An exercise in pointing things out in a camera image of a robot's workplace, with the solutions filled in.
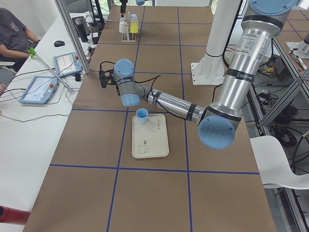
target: gray shirt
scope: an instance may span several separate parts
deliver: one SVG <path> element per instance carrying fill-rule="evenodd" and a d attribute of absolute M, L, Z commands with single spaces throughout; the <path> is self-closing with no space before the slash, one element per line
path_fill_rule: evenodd
<path fill-rule="evenodd" d="M 10 11 L 0 8 L 0 45 L 4 44 L 10 50 L 27 52 L 31 46 L 25 35 L 26 29 L 27 27 Z M 5 58 L 1 54 L 0 60 L 15 61 Z"/>

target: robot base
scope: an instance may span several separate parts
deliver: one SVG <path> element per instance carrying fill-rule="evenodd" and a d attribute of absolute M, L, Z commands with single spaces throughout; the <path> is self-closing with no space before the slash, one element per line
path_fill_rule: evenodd
<path fill-rule="evenodd" d="M 191 74 L 193 85 L 222 84 L 224 80 L 222 58 L 212 58 L 212 62 L 206 62 L 203 57 L 199 63 L 191 63 Z"/>
<path fill-rule="evenodd" d="M 300 43 L 298 42 L 286 42 L 286 44 L 288 45 L 288 47 L 292 50 L 294 48 L 298 48 L 298 46 L 300 45 Z M 309 44 L 307 44 L 308 48 L 306 49 L 306 51 L 308 51 L 308 53 L 304 54 L 302 53 L 299 49 L 294 50 L 293 53 L 297 56 L 299 56 L 302 59 L 309 59 Z"/>

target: white chair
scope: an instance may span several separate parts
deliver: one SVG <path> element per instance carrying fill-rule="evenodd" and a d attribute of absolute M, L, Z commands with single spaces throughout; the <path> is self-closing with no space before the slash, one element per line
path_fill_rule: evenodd
<path fill-rule="evenodd" d="M 255 160 L 266 189 L 309 189 L 309 174 L 295 175 L 280 142 L 273 136 L 250 139 Z"/>
<path fill-rule="evenodd" d="M 14 62 L 9 62 L 9 61 L 0 61 L 0 68 L 1 69 L 6 69 L 14 74 L 16 74 L 17 72 L 15 72 L 13 69 L 10 69 L 10 66 L 13 66 L 15 63 Z"/>

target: computer mouse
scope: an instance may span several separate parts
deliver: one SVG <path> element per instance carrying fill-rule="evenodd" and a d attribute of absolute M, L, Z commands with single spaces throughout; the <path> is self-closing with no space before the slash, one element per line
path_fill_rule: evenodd
<path fill-rule="evenodd" d="M 63 41 L 61 41 L 61 40 L 57 40 L 57 41 L 55 41 L 55 43 L 54 43 L 54 46 L 55 46 L 55 47 L 60 47 L 60 46 L 63 46 L 63 45 L 65 45 L 65 43 L 64 43 Z"/>

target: chair backrest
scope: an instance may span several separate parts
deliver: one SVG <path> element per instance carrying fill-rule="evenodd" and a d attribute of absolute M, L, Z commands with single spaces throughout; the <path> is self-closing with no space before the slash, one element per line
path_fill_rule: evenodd
<path fill-rule="evenodd" d="M 70 13 L 85 13 L 91 10 L 89 0 L 64 0 Z"/>
<path fill-rule="evenodd" d="M 295 175 L 280 142 L 273 136 L 250 139 L 264 188 L 309 189 L 309 174 Z"/>

